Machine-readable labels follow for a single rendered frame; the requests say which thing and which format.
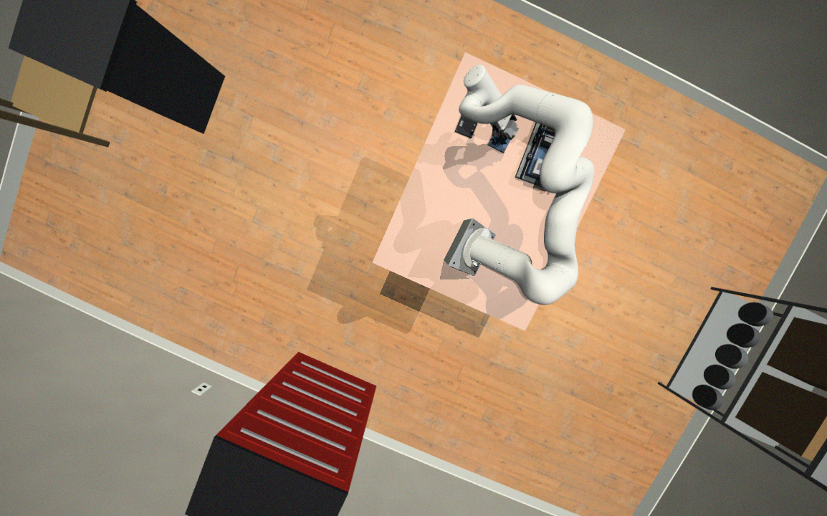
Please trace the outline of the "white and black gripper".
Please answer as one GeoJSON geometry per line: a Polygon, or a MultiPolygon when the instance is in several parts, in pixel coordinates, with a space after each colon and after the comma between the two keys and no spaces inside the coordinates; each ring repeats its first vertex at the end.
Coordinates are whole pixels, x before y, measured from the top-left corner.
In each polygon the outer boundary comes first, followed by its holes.
{"type": "Polygon", "coordinates": [[[508,115],[507,118],[503,118],[503,120],[492,123],[491,124],[491,126],[492,126],[492,136],[493,137],[501,136],[501,138],[508,138],[507,134],[505,132],[503,132],[503,130],[507,126],[507,122],[509,120],[517,121],[517,118],[515,117],[514,114],[512,114],[512,115],[508,115]],[[497,128],[498,128],[498,130],[497,130],[497,128]],[[501,131],[499,132],[499,130],[501,130],[501,131]]]}

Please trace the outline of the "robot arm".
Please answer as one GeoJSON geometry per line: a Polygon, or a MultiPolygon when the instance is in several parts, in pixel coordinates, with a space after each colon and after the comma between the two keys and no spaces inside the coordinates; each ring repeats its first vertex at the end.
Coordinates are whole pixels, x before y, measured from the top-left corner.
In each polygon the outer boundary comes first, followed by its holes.
{"type": "Polygon", "coordinates": [[[528,300],[547,306],[570,291],[578,278],[578,217],[594,179],[593,162],[581,153],[593,133],[593,112],[586,102],[526,85],[512,86],[502,96],[480,64],[465,75],[464,86],[468,92],[459,113],[467,120],[491,124],[514,114],[555,131],[540,167],[542,188],[555,194],[545,219],[547,266],[534,268],[528,254],[496,242],[485,228],[472,233],[463,251],[468,267],[482,264],[514,279],[528,300]]]}

